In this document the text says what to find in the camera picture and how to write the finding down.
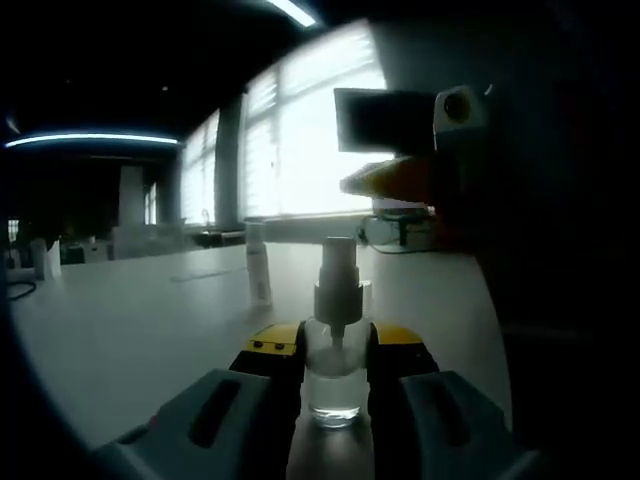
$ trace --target ceiling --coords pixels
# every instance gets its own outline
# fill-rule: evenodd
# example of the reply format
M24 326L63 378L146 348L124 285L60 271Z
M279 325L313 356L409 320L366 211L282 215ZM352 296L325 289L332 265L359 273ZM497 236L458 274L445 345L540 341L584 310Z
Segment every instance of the ceiling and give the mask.
M283 53L372 4L296 1L321 25L305 30L264 0L12 2L0 140L69 129L182 139Z

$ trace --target table surface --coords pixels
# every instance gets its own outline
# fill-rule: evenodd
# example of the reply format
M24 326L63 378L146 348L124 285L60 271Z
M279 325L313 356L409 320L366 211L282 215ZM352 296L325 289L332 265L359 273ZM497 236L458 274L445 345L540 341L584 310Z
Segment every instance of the table surface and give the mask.
M93 448L146 422L210 369L227 368L265 325L312 315L321 247L269 244L268 255L269 313L251 309L239 246L63 266L62 277L12 304L14 322L51 398ZM373 281L374 320L417 332L440 368L484 392L510 425L502 337L473 257L359 248L358 266Z

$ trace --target cable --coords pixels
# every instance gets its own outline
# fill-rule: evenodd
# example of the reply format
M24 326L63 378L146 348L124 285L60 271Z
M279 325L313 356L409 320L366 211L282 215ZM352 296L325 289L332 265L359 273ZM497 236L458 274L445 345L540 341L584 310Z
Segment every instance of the cable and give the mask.
M364 217L362 219L362 223L360 224L360 226L357 228L357 236L358 239L360 239L360 241L363 243L363 245L365 246L369 246L371 247L373 250L375 250L378 253L384 254L384 255L406 255L409 253L425 253L425 252L436 252L439 251L439 249L437 248L420 248L420 249L416 249L416 250L384 250L380 247L376 247L374 244L372 244L371 242L369 242L369 239L367 238L367 222L371 219L376 218L375 215L367 215L366 217ZM388 222L391 225L391 228L393 229L393 224L391 223L394 220L385 218L385 217L378 217L381 220ZM427 232L429 231L428 229L425 230L417 230L415 232L412 233L420 233L420 232ZM391 243L396 241L397 238L393 238L387 242L385 242L383 245Z
M36 283L32 282L30 280L19 281L19 282L9 282L8 283L8 286L10 286L10 287L15 287L17 285L24 285L24 286L30 287L30 288L26 292L19 293L18 295L15 295L13 297L9 297L9 301L10 302L15 302L16 300L20 300L21 298L24 298L27 295L31 295L33 292L36 291L36 288L38 288L36 286Z

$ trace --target yellow object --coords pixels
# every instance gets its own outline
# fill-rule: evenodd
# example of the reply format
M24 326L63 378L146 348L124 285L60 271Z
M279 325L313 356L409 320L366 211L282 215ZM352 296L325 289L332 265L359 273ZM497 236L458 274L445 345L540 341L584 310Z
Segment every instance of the yellow object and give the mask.
M422 343L422 339L408 328L388 325L384 323L374 323L378 332L378 343L380 345L410 345Z
M245 351L272 355L293 355L296 353L298 323L270 325L256 333L245 347Z

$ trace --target white bottle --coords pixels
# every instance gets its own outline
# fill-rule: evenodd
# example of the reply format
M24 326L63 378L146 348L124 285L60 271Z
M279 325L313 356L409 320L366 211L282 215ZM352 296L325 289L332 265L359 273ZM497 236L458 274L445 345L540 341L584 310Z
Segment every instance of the white bottle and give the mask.
M271 281L269 279L269 259L262 231L264 224L247 223L247 270L249 271L249 291L254 307L271 306Z

